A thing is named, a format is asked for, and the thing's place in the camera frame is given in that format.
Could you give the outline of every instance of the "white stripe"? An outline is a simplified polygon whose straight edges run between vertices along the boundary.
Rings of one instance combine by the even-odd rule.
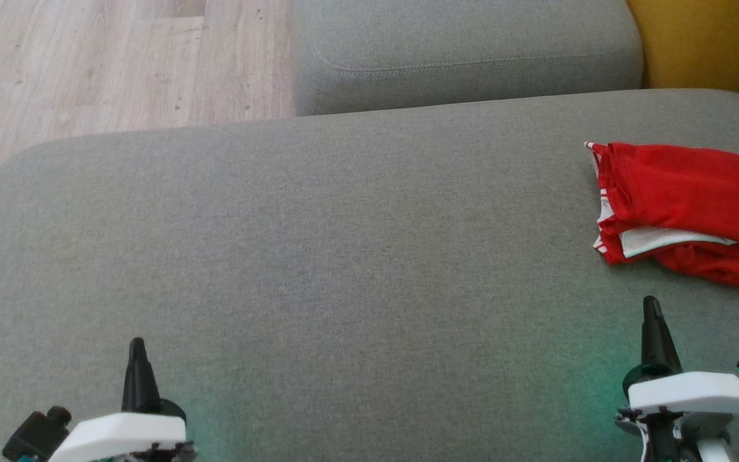
[[[595,143],[592,143],[591,141],[586,141],[583,146],[586,146],[588,149],[592,149],[592,146],[594,146]],[[595,169],[595,176],[598,176],[598,164],[600,163],[600,155],[594,151],[592,151],[592,167]]]
[[[683,229],[657,228],[654,226],[641,226],[640,228],[630,229],[622,232],[620,237],[621,245],[624,246],[624,257],[627,258],[677,243],[702,242],[718,243],[727,246],[736,243],[733,240],[724,239],[724,237],[694,233]]]

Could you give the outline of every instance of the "red cloth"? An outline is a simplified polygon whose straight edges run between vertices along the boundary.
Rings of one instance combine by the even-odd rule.
[[[608,263],[653,257],[672,270],[739,286],[739,155],[666,144],[591,148],[599,159],[599,187],[614,212],[599,223]],[[625,258],[619,233],[644,225],[726,237],[737,244],[678,243]]]

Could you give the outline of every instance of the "yellow wall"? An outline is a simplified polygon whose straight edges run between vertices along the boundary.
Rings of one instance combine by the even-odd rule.
[[[739,93],[739,0],[628,0],[645,53],[644,85]]]

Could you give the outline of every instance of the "gray sofa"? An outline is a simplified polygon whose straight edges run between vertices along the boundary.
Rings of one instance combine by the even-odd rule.
[[[637,460],[656,295],[733,372],[739,289],[592,248],[583,141],[739,152],[739,95],[628,90],[35,146],[0,169],[0,449],[117,412],[146,339],[201,460]],[[739,453],[739,421],[731,427]]]
[[[625,0],[295,0],[296,115],[630,90]]]

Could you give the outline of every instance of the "wooden floor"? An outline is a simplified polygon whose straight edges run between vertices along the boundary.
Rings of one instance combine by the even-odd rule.
[[[287,117],[291,0],[0,0],[0,165],[101,132]]]

